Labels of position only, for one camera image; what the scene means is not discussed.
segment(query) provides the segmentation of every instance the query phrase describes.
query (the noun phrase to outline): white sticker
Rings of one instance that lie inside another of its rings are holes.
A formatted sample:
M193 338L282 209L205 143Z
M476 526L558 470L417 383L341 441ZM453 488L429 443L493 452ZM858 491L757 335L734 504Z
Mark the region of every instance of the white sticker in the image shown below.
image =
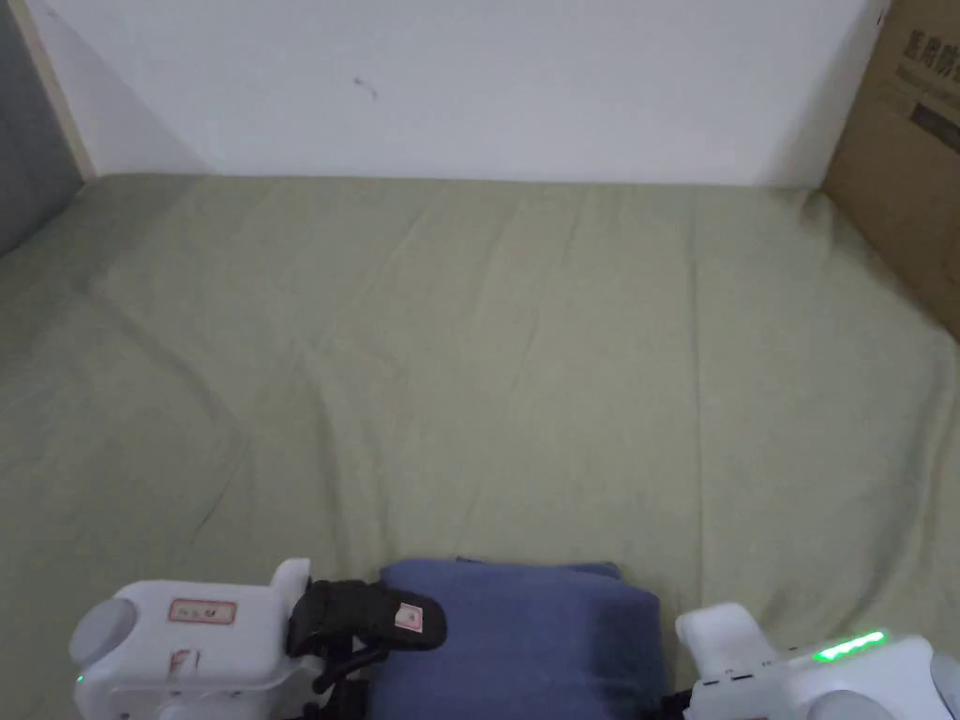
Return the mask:
M187 600L179 598L170 606L170 622L199 622L205 625L232 625L237 604L214 600Z
M416 605L407 605L400 603L400 609L394 616L394 625L404 630L412 630L415 633L423 632L423 608Z

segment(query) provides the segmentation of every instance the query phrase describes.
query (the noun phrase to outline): mattress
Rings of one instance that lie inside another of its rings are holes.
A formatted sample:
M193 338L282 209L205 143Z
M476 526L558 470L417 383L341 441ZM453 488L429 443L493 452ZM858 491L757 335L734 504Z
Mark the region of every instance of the mattress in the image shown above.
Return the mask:
M5 716L126 583L613 561L960 654L957 346L822 195L112 177L0 261Z

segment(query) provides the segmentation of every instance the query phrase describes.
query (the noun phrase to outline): folded blue towel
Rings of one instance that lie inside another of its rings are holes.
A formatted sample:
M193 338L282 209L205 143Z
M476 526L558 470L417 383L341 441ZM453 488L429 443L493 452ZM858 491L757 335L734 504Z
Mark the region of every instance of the folded blue towel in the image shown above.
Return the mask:
M660 601L613 564L413 560L381 577L440 602L447 640L374 671L372 720L626 720L666 692Z

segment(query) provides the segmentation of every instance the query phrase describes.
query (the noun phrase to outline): olive green fabric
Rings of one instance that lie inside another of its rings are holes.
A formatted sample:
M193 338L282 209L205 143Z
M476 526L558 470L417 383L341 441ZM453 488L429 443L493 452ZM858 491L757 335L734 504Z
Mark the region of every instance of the olive green fabric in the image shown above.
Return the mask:
M960 653L956 345L816 193L116 177L0 262L0 689L126 583L613 561Z

